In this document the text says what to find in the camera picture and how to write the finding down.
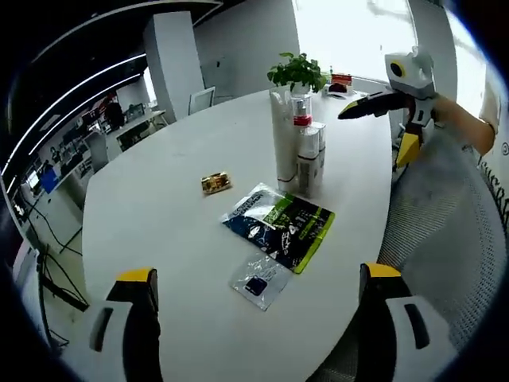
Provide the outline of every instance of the white bottle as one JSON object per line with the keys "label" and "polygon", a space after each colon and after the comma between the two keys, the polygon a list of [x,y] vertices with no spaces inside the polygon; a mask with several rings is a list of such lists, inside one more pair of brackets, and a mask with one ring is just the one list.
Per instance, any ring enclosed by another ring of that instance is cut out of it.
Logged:
{"label": "white bottle", "polygon": [[320,131],[313,125],[302,127],[299,134],[297,155],[298,192],[314,197],[319,187]]}
{"label": "white bottle", "polygon": [[269,93],[278,188],[293,193],[297,187],[298,131],[293,127],[289,86],[271,89]]}
{"label": "white bottle", "polygon": [[318,129],[318,162],[320,163],[320,169],[318,171],[317,182],[321,186],[324,180],[324,165],[325,165],[325,123],[313,122],[312,127]]}

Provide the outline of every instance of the white robot part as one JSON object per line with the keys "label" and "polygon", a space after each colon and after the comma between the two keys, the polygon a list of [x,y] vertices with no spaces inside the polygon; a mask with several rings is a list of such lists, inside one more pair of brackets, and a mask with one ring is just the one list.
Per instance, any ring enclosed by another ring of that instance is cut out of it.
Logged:
{"label": "white robot part", "polygon": [[412,53],[392,53],[385,56],[390,86],[417,99],[433,98],[436,94],[433,59],[421,46]]}

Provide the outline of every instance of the black ceiling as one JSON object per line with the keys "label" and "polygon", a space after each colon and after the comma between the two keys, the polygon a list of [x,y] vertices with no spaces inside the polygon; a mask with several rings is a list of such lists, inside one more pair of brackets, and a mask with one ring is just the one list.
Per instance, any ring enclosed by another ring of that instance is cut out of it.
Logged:
{"label": "black ceiling", "polygon": [[[10,28],[10,33],[16,38],[7,44],[13,63],[10,69],[11,72],[15,69],[17,75],[11,77],[16,78],[16,86],[15,91],[10,93],[9,132],[6,134],[6,126],[3,125],[0,135],[2,167],[27,129],[65,92],[97,72],[143,53],[142,33],[153,14],[191,10],[193,22],[200,19],[203,22],[243,0],[226,0],[222,6],[212,0],[204,1],[208,4],[192,1],[146,3],[135,0],[91,0],[76,5],[75,2],[57,3],[51,0],[30,6],[29,10],[21,7],[21,23]],[[10,162],[6,175],[10,173],[12,177],[28,164],[27,154],[44,135],[45,131],[40,131],[40,128],[50,118],[66,115],[104,88],[142,73],[145,68],[146,59],[137,59],[76,89],[30,131]]]}

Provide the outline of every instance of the green plant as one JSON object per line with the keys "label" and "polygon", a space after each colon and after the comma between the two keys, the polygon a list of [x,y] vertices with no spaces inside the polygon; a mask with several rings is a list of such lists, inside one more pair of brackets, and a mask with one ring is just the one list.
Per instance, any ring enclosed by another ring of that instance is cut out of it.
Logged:
{"label": "green plant", "polygon": [[308,61],[305,53],[298,56],[293,53],[281,53],[279,56],[288,57],[289,63],[278,64],[270,68],[267,77],[275,85],[290,84],[290,90],[293,90],[295,84],[302,82],[304,85],[310,85],[315,93],[325,86],[326,79],[321,75],[318,61]]}

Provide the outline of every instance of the white oval table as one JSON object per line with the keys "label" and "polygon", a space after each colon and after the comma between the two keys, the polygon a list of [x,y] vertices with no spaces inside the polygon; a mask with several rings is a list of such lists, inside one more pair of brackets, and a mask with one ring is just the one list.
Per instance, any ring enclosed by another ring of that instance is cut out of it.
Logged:
{"label": "white oval table", "polygon": [[[266,312],[228,286],[258,249],[220,216],[259,182],[277,186],[268,92],[222,103],[151,135],[94,175],[84,208],[87,290],[155,267],[165,380],[305,380],[358,306],[359,265],[377,260],[390,196],[386,116],[338,121],[349,100],[313,97],[326,122],[322,195],[336,213],[324,242]],[[227,171],[233,188],[204,197],[200,179]]]}

